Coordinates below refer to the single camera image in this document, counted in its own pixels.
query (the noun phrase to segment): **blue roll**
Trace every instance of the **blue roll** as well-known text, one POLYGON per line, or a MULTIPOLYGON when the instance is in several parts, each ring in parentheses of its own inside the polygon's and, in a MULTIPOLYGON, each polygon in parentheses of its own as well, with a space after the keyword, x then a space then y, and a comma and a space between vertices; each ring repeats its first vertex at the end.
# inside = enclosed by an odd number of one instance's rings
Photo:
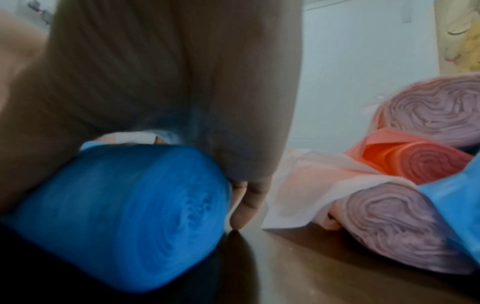
POLYGON ((451 244, 480 263, 480 155, 459 174, 419 187, 456 234, 451 244))
POLYGON ((230 184, 190 147, 100 145, 84 150, 4 223, 120 291, 161 287, 211 253, 230 184))

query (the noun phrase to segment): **hand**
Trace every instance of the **hand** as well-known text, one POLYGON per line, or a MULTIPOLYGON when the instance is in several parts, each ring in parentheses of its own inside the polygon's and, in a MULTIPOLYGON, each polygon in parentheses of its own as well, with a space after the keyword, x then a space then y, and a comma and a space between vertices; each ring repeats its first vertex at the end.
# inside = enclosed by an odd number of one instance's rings
POLYGON ((103 134, 156 130, 209 154, 245 196, 241 229, 285 147, 301 65, 301 0, 61 2, 45 51, 0 113, 0 206, 103 134))

